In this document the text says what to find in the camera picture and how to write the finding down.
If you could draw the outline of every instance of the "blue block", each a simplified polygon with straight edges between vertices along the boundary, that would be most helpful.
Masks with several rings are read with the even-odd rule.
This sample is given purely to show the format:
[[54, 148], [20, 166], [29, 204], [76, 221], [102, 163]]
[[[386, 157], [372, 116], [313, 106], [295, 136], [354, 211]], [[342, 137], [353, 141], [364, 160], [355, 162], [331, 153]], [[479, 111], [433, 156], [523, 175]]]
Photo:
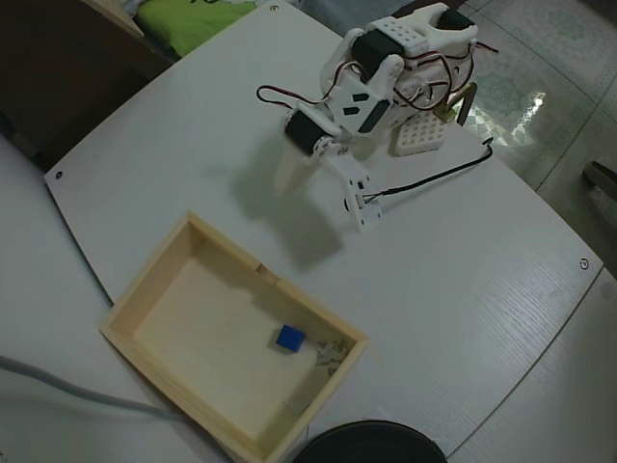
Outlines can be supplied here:
[[293, 326], [283, 325], [277, 344], [285, 349], [298, 352], [303, 340], [305, 340], [305, 334], [302, 331], [296, 330]]

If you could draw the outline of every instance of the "white table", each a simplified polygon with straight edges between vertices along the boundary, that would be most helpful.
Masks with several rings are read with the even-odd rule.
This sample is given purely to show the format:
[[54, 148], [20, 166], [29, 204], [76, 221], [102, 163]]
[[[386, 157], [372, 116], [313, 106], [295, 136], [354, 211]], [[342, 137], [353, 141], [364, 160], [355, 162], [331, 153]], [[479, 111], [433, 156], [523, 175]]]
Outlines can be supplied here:
[[[45, 190], [0, 136], [0, 355], [82, 387], [166, 406], [98, 333], [104, 294]], [[205, 433], [93, 405], [0, 371], [0, 451], [45, 463], [224, 463]]]
[[617, 461], [617, 280], [604, 269], [572, 319], [450, 463]]
[[[384, 201], [367, 234], [323, 173], [274, 198], [282, 114], [255, 88], [318, 95], [338, 41], [285, 4], [262, 7], [133, 97], [46, 181], [112, 299], [193, 209], [373, 339], [379, 362], [368, 351], [311, 426], [381, 407], [448, 454], [534, 364], [602, 263], [497, 159]], [[437, 153], [380, 151], [366, 164], [388, 187], [481, 153], [453, 126]]]

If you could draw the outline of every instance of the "wooden box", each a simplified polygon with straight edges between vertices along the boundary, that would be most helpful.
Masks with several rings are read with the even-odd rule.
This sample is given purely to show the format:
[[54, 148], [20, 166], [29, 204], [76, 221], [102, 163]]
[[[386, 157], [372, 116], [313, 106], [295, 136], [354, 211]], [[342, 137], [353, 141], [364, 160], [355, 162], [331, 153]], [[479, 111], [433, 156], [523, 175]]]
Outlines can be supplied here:
[[[298, 353], [276, 344], [283, 324], [306, 334]], [[281, 458], [368, 343], [191, 212], [101, 331], [234, 458], [251, 463]], [[342, 359], [324, 361], [324, 343]]]

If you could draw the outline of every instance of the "tiled floor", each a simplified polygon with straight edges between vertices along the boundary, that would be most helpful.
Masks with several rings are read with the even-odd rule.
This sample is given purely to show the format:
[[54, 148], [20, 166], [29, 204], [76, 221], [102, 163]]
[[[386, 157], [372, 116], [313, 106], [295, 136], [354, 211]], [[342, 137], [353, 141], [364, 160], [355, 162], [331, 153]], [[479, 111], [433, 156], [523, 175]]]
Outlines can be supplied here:
[[617, 170], [617, 12], [613, 0], [469, 0], [479, 39], [478, 95], [466, 126], [617, 275], [617, 202], [585, 186], [598, 160]]

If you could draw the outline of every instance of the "red wire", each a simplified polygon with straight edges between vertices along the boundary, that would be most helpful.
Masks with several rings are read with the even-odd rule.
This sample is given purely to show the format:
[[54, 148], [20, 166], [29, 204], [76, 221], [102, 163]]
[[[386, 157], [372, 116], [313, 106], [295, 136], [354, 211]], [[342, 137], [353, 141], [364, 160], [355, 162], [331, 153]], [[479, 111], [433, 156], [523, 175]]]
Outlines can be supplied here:
[[445, 55], [445, 57], [446, 57], [448, 60], [458, 60], [458, 61], [463, 61], [463, 60], [466, 60], [470, 54], [471, 54], [471, 44], [469, 44], [469, 46], [467, 47], [467, 53], [466, 53], [464, 56]]
[[292, 108], [292, 106], [290, 104], [288, 104], [288, 103], [286, 103], [284, 101], [278, 101], [278, 100], [275, 100], [275, 99], [265, 98], [265, 97], [263, 97], [261, 95], [261, 92], [263, 90], [270, 90], [272, 92], [276, 92], [276, 93], [281, 94], [281, 95], [290, 96], [292, 98], [300, 99], [304, 103], [307, 103], [307, 104], [313, 104], [314, 105], [314, 104], [323, 103], [324, 101], [326, 101], [330, 97], [330, 94], [335, 89], [336, 84], [338, 83], [338, 79], [340, 78], [340, 75], [343, 72], [343, 70], [345, 68], [347, 68], [347, 67], [353, 67], [353, 66], [358, 67], [360, 72], [363, 75], [366, 75], [366, 71], [364, 70], [362, 65], [360, 63], [358, 63], [358, 62], [348, 61], [348, 62], [345, 62], [345, 63], [341, 63], [336, 68], [335, 77], [334, 77], [334, 79], [332, 81], [332, 85], [330, 86], [328, 91], [321, 97], [321, 99], [318, 99], [318, 100], [308, 99], [305, 96], [302, 96], [300, 94], [296, 94], [295, 92], [291, 92], [290, 90], [284, 89], [282, 87], [277, 87], [275, 85], [260, 85], [259, 87], [257, 87], [257, 90], [255, 91], [255, 94], [257, 96], [257, 99], [259, 99], [260, 101], [263, 101], [265, 103], [276, 104], [278, 106], [282, 106], [282, 107], [285, 107], [287, 109], [293, 109], [293, 108]]
[[[443, 55], [441, 55], [441, 54], [439, 54], [437, 52], [434, 52], [434, 51], [431, 51], [430, 53], [434, 53], [436, 55], [435, 58], [423, 61], [421, 63], [418, 63], [417, 66], [416, 66], [417, 68], [419, 68], [420, 66], [424, 66], [424, 65], [429, 65], [431, 63], [435, 63], [436, 61], [440, 60], [443, 57]], [[409, 67], [409, 66], [405, 66], [405, 70], [414, 70], [414, 68]]]
[[473, 68], [475, 67], [475, 62], [473, 61], [473, 55], [469, 56], [469, 70], [467, 72], [467, 76], [461, 85], [459, 85], [456, 89], [452, 89], [452, 93], [456, 93], [461, 90], [463, 87], [467, 85], [469, 80], [471, 79], [471, 75], [473, 74]]
[[435, 108], [437, 108], [440, 104], [442, 104], [452, 93], [452, 70], [450, 69], [449, 64], [447, 63], [447, 61], [445, 60], [445, 57], [443, 55], [439, 55], [438, 58], [436, 60], [431, 60], [430, 62], [434, 62], [437, 60], [441, 60], [442, 64], [443, 64], [443, 68], [445, 69], [445, 72], [447, 73], [447, 81], [445, 82], [447, 85], [447, 89], [445, 90], [445, 92], [443, 92], [442, 97], [440, 97], [435, 103], [430, 104], [428, 106], [416, 106], [414, 104], [414, 101], [420, 97], [420, 95], [418, 95], [416, 98], [414, 98], [414, 100], [409, 100], [406, 97], [404, 97], [398, 90], [394, 89], [394, 92], [396, 93], [396, 95], [401, 98], [403, 101], [405, 101], [407, 104], [409, 104], [412, 108], [418, 110], [418, 111], [432, 111]]
[[479, 42], [477, 43], [477, 45], [478, 45], [480, 48], [484, 48], [484, 49], [486, 49], [486, 50], [492, 51], [493, 53], [498, 53], [498, 52], [499, 52], [499, 50], [497, 50], [496, 48], [492, 48], [491, 46], [489, 46], [489, 45], [487, 45], [486, 43], [483, 43], [483, 42], [481, 42], [481, 41], [479, 41]]
[[426, 53], [422, 53], [416, 56], [403, 56], [403, 59], [417, 61], [417, 60], [421, 60], [422, 58], [426, 58], [427, 56], [435, 56], [439, 54], [440, 53], [438, 51], [427, 51]]

